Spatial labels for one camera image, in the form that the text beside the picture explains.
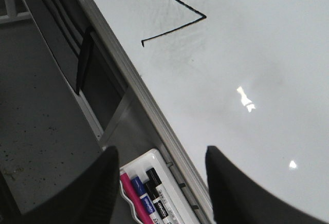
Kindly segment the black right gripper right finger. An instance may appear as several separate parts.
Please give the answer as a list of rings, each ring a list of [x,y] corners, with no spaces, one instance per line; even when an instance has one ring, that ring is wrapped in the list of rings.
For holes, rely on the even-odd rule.
[[[216,223],[323,223],[262,188],[214,145],[205,166]]]

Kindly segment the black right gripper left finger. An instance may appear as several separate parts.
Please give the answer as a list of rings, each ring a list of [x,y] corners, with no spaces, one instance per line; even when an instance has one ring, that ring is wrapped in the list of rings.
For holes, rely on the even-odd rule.
[[[25,214],[1,217],[1,223],[110,223],[119,191],[119,154],[115,146],[73,182]]]

